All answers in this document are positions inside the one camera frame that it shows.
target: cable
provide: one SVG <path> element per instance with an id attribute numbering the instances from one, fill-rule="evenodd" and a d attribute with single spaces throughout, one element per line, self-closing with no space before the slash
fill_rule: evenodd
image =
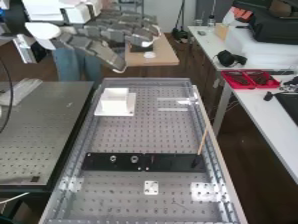
<path id="1" fill-rule="evenodd" d="M 7 202 L 10 202 L 10 201 L 13 201 L 13 200 L 15 200 L 17 198 L 19 198 L 19 197 L 22 197 L 22 196 L 25 196 L 25 195 L 27 195 L 27 194 L 29 194 L 29 192 L 17 195 L 17 196 L 13 197 L 13 198 L 6 199 L 5 201 L 0 201 L 0 205 L 1 205 L 1 204 L 5 204 L 5 203 L 7 203 Z"/>
<path id="2" fill-rule="evenodd" d="M 214 2 L 212 2 L 212 7 L 211 7 L 211 15 L 212 15 L 212 16 L 214 16 L 215 5 L 216 5 L 216 0 L 214 0 Z"/>
<path id="3" fill-rule="evenodd" d="M 235 106 L 238 106 L 238 105 L 239 105 L 239 103 L 235 103 L 232 106 L 230 106 L 230 108 L 227 108 L 224 114 L 226 114 L 226 113 L 227 113 Z"/>
<path id="4" fill-rule="evenodd" d="M 9 75 L 9 72 L 7 72 L 7 69 L 6 69 L 6 66 L 3 65 L 2 63 L 2 60 L 0 58 L 0 64 L 2 66 L 2 70 L 3 70 L 3 73 L 6 74 L 6 78 L 7 78 L 7 81 L 9 81 L 9 89 L 10 89 L 10 100 L 9 100 L 9 107 L 7 107 L 7 112 L 6 112 L 6 118 L 5 118 L 5 121 L 3 121 L 3 124 L 2 124 L 2 127 L 0 128 L 0 134 L 2 133 L 5 127 L 6 127 L 6 123 L 9 121 L 9 118 L 10 118 L 10 113 L 11 113 L 11 102 L 13 102 L 13 86 L 11 86 L 11 78 L 10 78 L 10 75 Z"/>

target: white block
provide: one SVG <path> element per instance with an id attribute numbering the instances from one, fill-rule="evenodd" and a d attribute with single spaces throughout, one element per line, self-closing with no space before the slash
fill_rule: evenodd
<path id="1" fill-rule="evenodd" d="M 101 98 L 101 108 L 105 112 L 127 111 L 127 88 L 106 88 Z"/>
<path id="2" fill-rule="evenodd" d="M 89 10 L 85 4 L 79 4 L 73 8 L 65 8 L 70 23 L 83 24 L 90 20 Z"/>

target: white table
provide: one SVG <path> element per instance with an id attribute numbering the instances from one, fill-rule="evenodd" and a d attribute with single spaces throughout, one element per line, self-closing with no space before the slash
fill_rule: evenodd
<path id="1" fill-rule="evenodd" d="M 211 32 L 207 31 L 206 26 L 202 27 L 188 26 L 187 28 L 216 71 L 239 70 L 239 69 L 260 69 L 260 70 L 276 70 L 276 71 L 288 70 L 288 65 L 281 66 L 275 64 L 250 64 L 248 61 L 244 65 L 236 64 L 231 68 L 224 67 L 219 63 L 216 57 L 214 58 L 214 56 L 223 50 L 227 50 L 232 53 L 232 51 L 227 48 L 222 39 L 215 35 L 212 31 Z M 206 35 L 204 36 L 198 35 L 198 31 L 204 31 Z"/>
<path id="2" fill-rule="evenodd" d="M 291 80 L 293 76 L 295 75 L 277 75 L 273 76 L 273 78 L 277 81 L 285 82 Z M 279 89 L 238 90 L 226 85 L 223 91 L 228 94 L 232 92 L 235 95 L 239 104 L 244 108 L 247 115 L 298 184 L 298 126 L 275 97 L 272 97 L 268 102 L 263 100 L 267 91 L 277 93 L 280 92 Z M 216 132 L 220 128 L 224 111 L 226 108 L 222 108 L 222 111 L 219 113 L 216 112 L 212 124 L 212 127 L 215 126 L 214 131 Z"/>
<path id="3" fill-rule="evenodd" d="M 204 31 L 206 36 L 199 36 L 196 31 Z M 222 70 L 242 70 L 242 69 L 260 69 L 260 70 L 288 70 L 288 67 L 276 67 L 275 65 L 254 65 L 246 64 L 244 66 L 236 65 L 232 68 L 223 67 L 218 59 L 214 56 L 219 51 L 227 50 L 224 42 L 215 36 L 212 32 L 207 32 L 206 27 L 188 27 L 190 34 L 192 35 L 196 43 L 199 44 L 203 53 L 215 68 L 216 73 Z M 276 80 L 292 79 L 293 75 L 273 76 Z M 234 90 L 230 85 L 223 82 L 223 91 L 220 95 L 220 100 L 218 104 L 218 110 L 215 114 L 215 119 L 212 123 L 212 130 L 215 135 L 218 135 L 222 120 L 224 117 L 224 112 L 230 100 L 231 93 L 234 93 L 242 107 L 244 108 L 259 132 L 262 133 L 272 151 L 275 152 L 280 162 L 283 163 L 292 179 L 298 184 L 298 126 L 291 120 L 287 112 L 280 106 L 277 100 L 272 98 L 270 102 L 263 101 L 263 97 L 267 91 L 272 93 L 279 90 Z"/>
<path id="4" fill-rule="evenodd" d="M 207 27 L 202 26 L 202 27 L 196 27 L 196 26 L 188 26 L 188 35 L 194 37 L 195 39 L 195 42 L 198 43 L 202 51 L 203 51 L 203 62 L 204 62 L 204 56 L 207 57 L 207 59 L 210 60 L 211 62 L 211 65 L 215 69 L 215 77 L 216 79 L 214 80 L 214 85 L 212 85 L 212 88 L 215 89 L 212 91 L 212 94 L 210 95 L 210 105 L 208 105 L 208 110 L 207 110 L 207 113 L 210 115 L 211 113 L 211 108 L 214 107 L 214 103 L 215 103 L 215 96 L 216 96 L 216 90 L 219 89 L 218 88 L 218 84 L 219 83 L 218 81 L 220 80 L 220 83 L 224 84 L 224 82 L 222 81 L 222 78 L 220 78 L 220 71 L 223 70 L 243 70 L 243 69 L 259 69 L 259 70 L 264 70 L 264 71 L 280 71 L 280 70 L 288 70 L 288 66 L 281 66 L 281 65 L 273 65 L 273 64 L 250 64 L 248 63 L 248 60 L 247 60 L 247 63 L 244 65 L 240 65 L 240 64 L 236 64 L 234 67 L 224 67 L 223 65 L 220 65 L 215 55 L 223 51 L 223 50 L 227 50 L 230 51 L 228 47 L 226 46 L 224 42 L 222 41 L 222 39 L 215 35 L 214 31 L 208 31 L 207 30 Z M 204 31 L 206 32 L 206 35 L 204 36 L 200 36 L 198 34 L 198 31 Z M 206 73 L 206 79 L 204 79 L 204 88 L 206 88 L 206 83 L 207 83 L 207 79 L 208 79 L 208 72 Z M 223 102 L 219 104 L 219 107 L 218 107 L 218 111 L 219 113 L 222 114 L 226 109 L 226 106 L 227 106 L 227 103 L 228 103 L 228 99 L 230 99 L 230 93 L 228 91 L 226 91 L 223 89 L 223 92 L 222 92 L 222 95 L 220 95 L 220 99 L 223 100 Z M 204 89 L 200 89 L 200 95 L 202 97 L 204 97 Z M 218 134 L 218 125 L 214 126 L 214 133 Z"/>

